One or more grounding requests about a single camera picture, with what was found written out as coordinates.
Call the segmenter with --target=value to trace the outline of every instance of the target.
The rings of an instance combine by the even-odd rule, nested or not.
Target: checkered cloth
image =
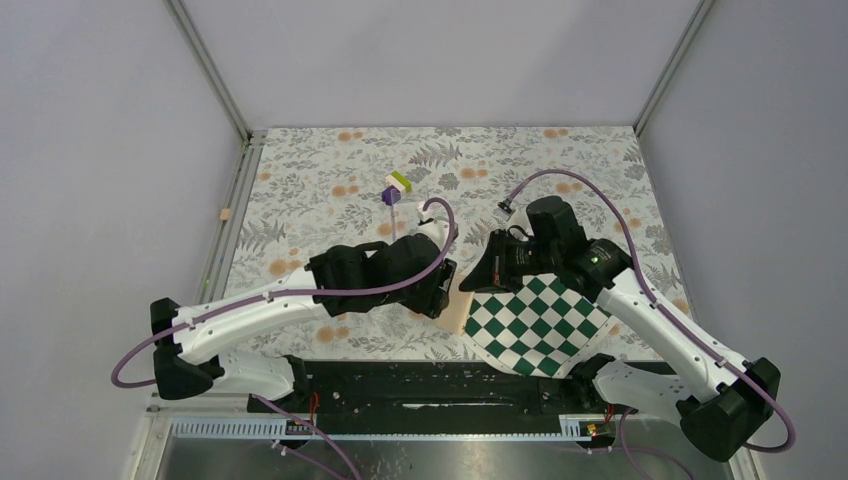
[[[503,372],[563,378],[613,325],[556,275],[539,275],[515,295],[475,295],[462,338]]]

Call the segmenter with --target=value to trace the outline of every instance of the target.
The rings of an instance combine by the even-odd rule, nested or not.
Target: green and white checkered cloth
[[[462,338],[502,372],[563,378],[615,323],[556,275],[539,275],[515,295],[475,295]]]

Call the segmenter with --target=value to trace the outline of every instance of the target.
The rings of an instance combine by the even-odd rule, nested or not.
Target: robotic arm
[[[597,355],[572,371],[591,382],[607,403],[624,404],[679,424],[707,456],[727,461],[773,410],[748,385],[713,361],[658,310],[670,310],[697,338],[753,379],[772,398],[780,372],[765,358],[748,362],[721,344],[646,282],[645,294],[632,259],[615,243],[586,238],[571,206],[551,196],[516,212],[508,230],[489,236],[486,253],[460,284],[462,291],[517,292],[522,277],[555,273],[563,284],[616,316],[645,340],[679,378],[648,373]],[[519,232],[513,236],[510,232]]]
[[[438,317],[448,304],[448,289],[456,270],[452,260],[443,260],[426,277],[398,290],[364,296],[313,295],[320,290],[373,289],[422,272],[438,258],[450,229],[447,222],[428,216],[423,207],[419,208],[419,218],[416,231],[392,245],[374,242],[335,246],[310,258],[305,267],[285,278],[235,297],[189,307],[169,298],[151,304],[154,334],[180,324],[190,325],[156,342],[153,361],[159,395],[179,400],[215,387],[220,392],[280,399],[295,391],[298,369],[287,358],[236,351],[239,343],[282,326],[346,312],[367,312],[391,303]],[[281,290],[294,295],[275,295]],[[208,312],[219,313],[199,322]]]

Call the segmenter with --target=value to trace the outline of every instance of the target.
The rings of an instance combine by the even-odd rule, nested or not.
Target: green square
[[[548,304],[545,303],[541,298],[533,299],[533,301],[530,302],[530,305],[528,305],[528,307],[530,307],[530,310],[533,310],[533,313],[540,316],[543,313],[547,312],[548,308],[550,308],[548,307]]]
[[[483,327],[481,327],[480,324],[477,323],[477,320],[474,320],[473,318],[469,318],[468,322],[465,323],[465,333],[472,337],[479,332],[481,328]]]
[[[529,327],[527,327],[524,322],[518,319],[511,322],[509,326],[506,327],[507,330],[509,330],[510,332],[512,332],[513,335],[516,336],[516,338],[521,338],[521,336],[524,335],[524,332],[526,332],[528,328]]]
[[[556,294],[557,294],[557,295],[559,295],[560,297],[561,297],[561,296],[562,296],[562,294],[564,294],[564,293],[565,293],[565,291],[567,290],[567,289],[565,288],[565,285],[563,285],[563,284],[562,284],[562,282],[560,282],[558,278],[557,278],[557,279],[555,279],[553,282],[551,282],[551,284],[550,284],[550,285],[548,285],[548,288],[550,288],[551,290],[553,290],[553,291],[554,291],[554,293],[556,293]]]
[[[571,311],[571,305],[562,298],[557,298],[554,300],[554,303],[551,304],[551,309],[557,312],[557,315],[564,317],[566,313]]]
[[[490,312],[492,315],[503,310],[503,304],[495,298],[494,296],[486,300],[486,303],[483,304],[483,308],[486,309],[487,312]]]
[[[487,332],[491,333],[493,337],[497,337],[501,332],[506,329],[506,327],[504,327],[501,322],[495,319],[489,320],[489,322],[483,328],[485,328]]]
[[[559,370],[559,367],[561,367],[560,364],[551,360],[548,357],[545,357],[544,360],[539,362],[539,365],[536,368],[541,370],[542,373],[544,373],[545,375],[554,376],[556,374],[557,370]]]
[[[530,375],[533,373],[533,370],[536,370],[536,367],[533,366],[532,363],[524,360],[523,358],[519,358],[517,362],[515,362],[515,366],[512,367],[515,370],[515,373],[521,375]]]
[[[530,330],[533,330],[533,333],[539,336],[539,338],[545,338],[545,335],[550,332],[551,326],[548,325],[548,322],[542,320],[541,318],[536,320],[536,323],[530,327]]]
[[[506,308],[517,316],[519,313],[523,312],[525,308],[527,308],[527,305],[519,300],[518,297],[512,297],[512,300],[506,304]]]
[[[530,289],[531,292],[538,295],[544,292],[545,289],[548,288],[548,286],[545,285],[545,282],[539,280],[539,277],[533,277],[532,280],[527,282],[527,288]]]
[[[497,340],[492,340],[492,343],[486,345],[486,351],[495,356],[500,357],[506,351],[506,347],[500,344]]]
[[[574,327],[572,327],[570,323],[563,320],[561,322],[557,322],[557,324],[554,326],[554,330],[556,330],[558,334],[562,335],[563,338],[568,338],[568,336],[571,335],[572,332],[574,332]]]
[[[530,347],[525,345],[524,342],[522,342],[521,340],[518,340],[513,343],[512,346],[509,347],[509,349],[519,355],[524,355],[525,353],[530,351]]]
[[[560,345],[557,350],[568,355],[569,357],[573,357],[574,355],[577,355],[577,352],[580,351],[579,348],[575,347],[574,345],[572,345],[568,342],[562,342],[562,345]]]
[[[577,327],[577,330],[579,330],[583,335],[586,335],[586,338],[592,338],[592,335],[598,333],[598,327],[593,325],[589,320],[584,320],[583,323]]]
[[[581,298],[574,308],[577,309],[578,312],[582,313],[584,317],[587,317],[590,313],[592,313],[592,310],[595,309],[595,306],[589,303],[589,301],[585,298]]]
[[[548,345],[548,342],[542,340],[541,342],[536,344],[535,347],[533,347],[533,350],[536,350],[537,352],[544,354],[544,355],[550,355],[551,352],[554,351],[554,347]]]

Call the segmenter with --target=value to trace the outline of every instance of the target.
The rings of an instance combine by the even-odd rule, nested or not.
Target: floral tablecloth
[[[483,252],[489,232],[503,224],[497,202],[531,173],[551,167],[585,175],[613,199],[633,231],[648,278],[688,313],[671,243],[630,127],[272,129],[226,295],[284,276],[333,245],[404,235],[416,223],[415,204],[427,196],[442,197],[453,207],[459,238],[449,257],[458,271],[465,271]],[[385,176],[393,170],[413,188],[394,213],[380,199]],[[551,194],[575,207],[587,235],[625,246],[613,215],[571,178],[539,178],[514,206]],[[458,336],[399,305],[282,328],[239,348],[306,359],[478,360]],[[659,358],[620,323],[598,351],[626,360]]]

